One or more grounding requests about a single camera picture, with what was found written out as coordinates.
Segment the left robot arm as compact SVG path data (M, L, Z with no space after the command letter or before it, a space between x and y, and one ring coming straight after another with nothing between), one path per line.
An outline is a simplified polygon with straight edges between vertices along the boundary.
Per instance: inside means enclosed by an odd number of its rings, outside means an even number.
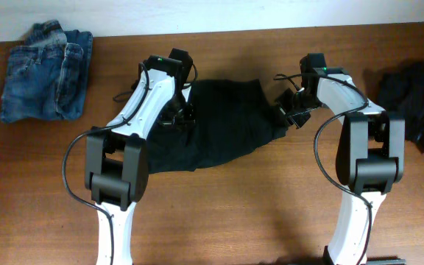
M138 80L119 114L86 138L85 187L98 212L98 264L131 264L136 204L149 177L146 139L155 125L184 130L195 123L188 103L188 75L196 66L187 51L152 55L140 63Z

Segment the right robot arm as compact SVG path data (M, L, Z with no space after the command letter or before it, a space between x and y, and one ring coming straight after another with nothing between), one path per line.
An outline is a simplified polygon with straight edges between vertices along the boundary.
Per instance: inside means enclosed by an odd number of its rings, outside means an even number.
M367 249L376 214L404 170L405 121L373 103L353 83L343 68L329 68L322 53L300 60L299 85L276 100L279 117L301 128L311 111L327 107L333 116L314 136L314 157L319 157L319 137L332 122L342 131L336 152L336 177L324 177L342 191L342 203L333 237L325 246L321 264L370 264Z

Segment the black jeans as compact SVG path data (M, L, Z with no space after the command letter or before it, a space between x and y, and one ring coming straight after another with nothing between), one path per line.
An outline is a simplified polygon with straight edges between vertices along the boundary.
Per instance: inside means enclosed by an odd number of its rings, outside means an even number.
M257 79L196 82L188 101L195 123L187 129L155 124L146 140L149 173L210 168L254 152L282 138L279 120Z

